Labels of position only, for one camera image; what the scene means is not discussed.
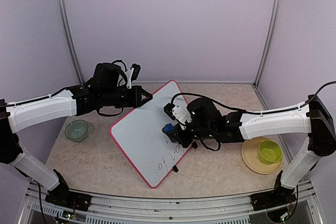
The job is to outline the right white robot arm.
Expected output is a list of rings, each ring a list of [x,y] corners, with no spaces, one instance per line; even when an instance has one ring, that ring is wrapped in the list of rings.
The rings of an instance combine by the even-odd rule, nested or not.
[[[162,131],[173,143],[188,148],[195,140],[214,139],[223,143],[240,143],[256,137],[290,133],[307,135],[303,146],[285,171],[277,176],[274,189],[269,192],[273,205],[288,198],[301,179],[316,163],[335,152],[335,129],[331,114],[317,95],[309,95],[308,101],[286,108],[266,111],[246,111],[231,108],[221,115],[219,103],[203,95],[197,95],[186,109],[173,101],[164,112],[177,122],[166,124]]]

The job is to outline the pink framed whiteboard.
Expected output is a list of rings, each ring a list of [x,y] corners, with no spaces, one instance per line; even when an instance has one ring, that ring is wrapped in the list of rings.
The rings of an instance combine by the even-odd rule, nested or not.
[[[151,101],[110,128],[112,139],[150,188],[157,188],[189,150],[171,142],[162,131],[166,124],[175,124],[163,108],[180,92],[177,82],[169,81],[154,92]]]

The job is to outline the blue whiteboard eraser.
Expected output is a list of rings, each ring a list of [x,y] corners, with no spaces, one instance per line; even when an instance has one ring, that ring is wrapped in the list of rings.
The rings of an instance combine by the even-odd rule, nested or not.
[[[163,127],[162,131],[163,131],[163,133],[165,133],[165,134],[169,134],[169,133],[173,130],[173,127],[174,127],[173,124],[168,123],[168,124],[166,124],[166,125]]]

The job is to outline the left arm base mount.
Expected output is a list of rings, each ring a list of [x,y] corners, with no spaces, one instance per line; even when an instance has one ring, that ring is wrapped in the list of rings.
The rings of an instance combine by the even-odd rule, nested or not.
[[[59,185],[55,189],[48,191],[45,201],[57,206],[71,208],[72,210],[87,212],[91,203],[91,196],[70,190],[62,175],[55,169],[53,171],[56,173]]]

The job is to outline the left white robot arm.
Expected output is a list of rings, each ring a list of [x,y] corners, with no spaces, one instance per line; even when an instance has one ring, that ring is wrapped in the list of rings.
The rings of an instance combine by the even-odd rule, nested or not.
[[[121,62],[99,63],[84,84],[44,97],[11,103],[1,100],[1,163],[10,164],[52,192],[60,204],[69,205],[74,195],[62,176],[21,147],[17,133],[51,120],[99,112],[104,107],[123,110],[149,102],[152,94],[132,84],[138,78],[140,65],[134,63],[126,68],[120,66]]]

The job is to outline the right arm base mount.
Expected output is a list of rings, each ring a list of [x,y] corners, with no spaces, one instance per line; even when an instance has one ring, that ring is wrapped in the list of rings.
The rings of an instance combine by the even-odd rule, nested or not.
[[[283,171],[277,175],[275,185],[272,190],[255,193],[250,196],[254,211],[281,206],[290,203],[290,201],[294,202],[297,200],[294,189],[282,187],[280,181],[282,173]]]

